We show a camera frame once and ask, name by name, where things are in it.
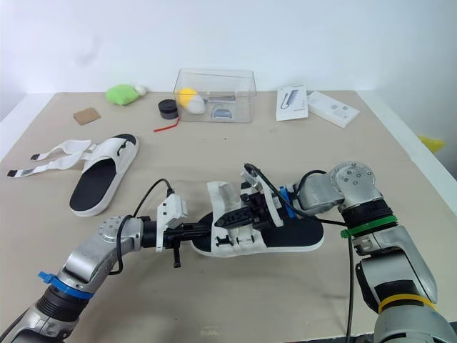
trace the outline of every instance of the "beige table surface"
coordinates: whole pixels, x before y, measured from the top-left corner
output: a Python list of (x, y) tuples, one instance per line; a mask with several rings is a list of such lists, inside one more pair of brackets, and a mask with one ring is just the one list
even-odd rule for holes
[[(262, 168), (276, 184), (294, 182), (310, 169), (330, 170), (355, 159), (374, 169), (378, 188), (406, 225), (438, 283), (438, 308), (457, 320), (457, 220), (405, 151), (352, 91), (327, 92), (361, 110), (345, 129), (310, 114), (275, 120), (276, 96), (259, 93), (252, 124), (169, 124), (157, 104), (169, 94), (147, 94), (125, 107), (104, 94), (57, 94), (0, 166), (1, 330), (36, 301), (46, 285), (41, 270), (57, 273), (70, 252), (105, 218), (132, 213), (147, 187), (170, 180), (188, 202), (189, 221), (211, 211), (206, 182), (239, 184), (244, 162)], [(73, 113), (95, 108), (101, 119), (79, 126)], [(66, 139), (103, 141), (132, 133), (139, 152), (109, 208), (76, 217), (69, 198), (80, 169), (7, 179), (10, 169), (34, 166), (32, 154)], [(164, 188), (141, 214), (155, 217)], [(322, 216), (340, 219), (334, 209)], [(325, 226), (314, 252), (260, 254), (231, 259), (181, 250), (145, 249), (125, 258), (124, 272), (109, 277), (83, 312), (68, 342), (286, 342), (342, 335), (348, 307), (348, 252), (339, 227)], [(376, 315), (356, 285), (353, 332), (373, 330)]]

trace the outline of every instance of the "clear plastic box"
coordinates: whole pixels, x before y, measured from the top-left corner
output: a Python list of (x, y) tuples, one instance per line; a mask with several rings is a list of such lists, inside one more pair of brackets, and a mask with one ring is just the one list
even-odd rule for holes
[(181, 69), (174, 87), (183, 121), (249, 123), (255, 95), (249, 70)]

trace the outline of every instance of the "green plush toy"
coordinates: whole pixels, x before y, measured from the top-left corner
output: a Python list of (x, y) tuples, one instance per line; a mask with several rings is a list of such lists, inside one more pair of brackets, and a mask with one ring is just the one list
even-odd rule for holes
[(130, 84), (118, 84), (106, 92), (106, 100), (115, 105), (127, 105), (146, 94), (144, 86), (131, 86)]

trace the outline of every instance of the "red wire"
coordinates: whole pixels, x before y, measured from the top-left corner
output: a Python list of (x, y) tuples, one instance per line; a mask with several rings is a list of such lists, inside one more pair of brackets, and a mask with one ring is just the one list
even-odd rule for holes
[(172, 128), (178, 126), (178, 124), (179, 124), (179, 117), (178, 117), (178, 120), (176, 120), (176, 124), (173, 124), (173, 125), (170, 125), (170, 126), (161, 127), (160, 129), (154, 129), (154, 132), (159, 132), (159, 131), (163, 131), (163, 130), (172, 129)]

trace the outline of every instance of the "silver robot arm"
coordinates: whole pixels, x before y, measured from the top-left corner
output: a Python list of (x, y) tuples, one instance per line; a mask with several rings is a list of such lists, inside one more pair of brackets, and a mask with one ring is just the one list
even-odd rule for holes
[[(121, 257), (129, 252), (142, 247), (173, 249), (174, 266), (180, 267), (180, 242), (211, 234), (211, 227), (183, 224), (186, 215), (186, 203), (179, 195), (171, 194), (157, 208), (156, 222), (148, 217), (107, 219), (71, 253), (57, 275), (40, 272), (49, 287), (7, 329), (0, 342), (62, 342), (107, 276), (122, 270)], [(117, 262), (119, 268), (113, 272)]]
[(353, 237), (357, 254), (365, 257), (356, 265), (356, 275), (363, 299), (379, 313), (375, 343), (457, 342), (436, 311), (435, 279), (375, 187), (371, 169), (350, 161), (299, 185), (294, 187), (302, 210), (314, 215), (338, 206), (348, 225), (341, 236)]

